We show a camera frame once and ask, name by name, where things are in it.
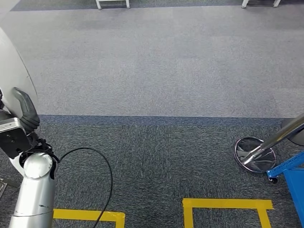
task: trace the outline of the cart wheel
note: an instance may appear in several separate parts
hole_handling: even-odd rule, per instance
[[[278,183],[278,179],[277,178],[269,178],[269,180],[270,181],[270,182],[272,182],[272,184],[276,184],[276,183]]]

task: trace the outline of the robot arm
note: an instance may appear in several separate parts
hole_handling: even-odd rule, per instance
[[[59,161],[34,131],[37,95],[19,53],[0,28],[0,147],[23,180],[10,228],[51,228]]]

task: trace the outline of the floor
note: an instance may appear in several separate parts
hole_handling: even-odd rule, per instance
[[[109,157],[108,211],[125,213],[124,227],[182,228],[183,198],[227,198],[272,200],[272,228],[299,228],[284,178],[272,185],[232,153],[241,137],[266,139],[303,112],[304,5],[284,3],[147,0],[98,11],[21,0],[5,4],[0,27],[36,87],[39,134],[59,155],[91,146]],[[275,149],[280,163],[302,148]],[[3,154],[0,174],[21,181]],[[56,208],[99,210],[109,175],[94,154],[74,154],[60,165],[57,187]],[[17,196],[8,188],[0,200],[0,225],[8,225]],[[193,219],[195,228],[262,227],[250,209],[194,209]]]

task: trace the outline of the metal rod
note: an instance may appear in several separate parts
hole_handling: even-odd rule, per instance
[[[259,146],[250,151],[247,156],[242,159],[241,163],[246,165],[249,162],[254,161],[256,157],[261,155],[264,151],[273,147],[288,136],[290,136],[293,133],[298,132],[302,128],[304,128],[304,113],[290,121],[289,124],[281,128],[274,135],[270,136],[266,141],[261,143]]]

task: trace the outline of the yellow tape marking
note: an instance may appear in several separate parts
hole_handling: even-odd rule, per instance
[[[185,228],[194,228],[192,208],[256,209],[262,228],[271,228],[267,209],[274,209],[268,199],[183,199]]]
[[[97,210],[54,209],[54,219],[97,220],[100,214]],[[115,228],[124,228],[125,214],[123,212],[105,211],[100,221],[115,222]]]

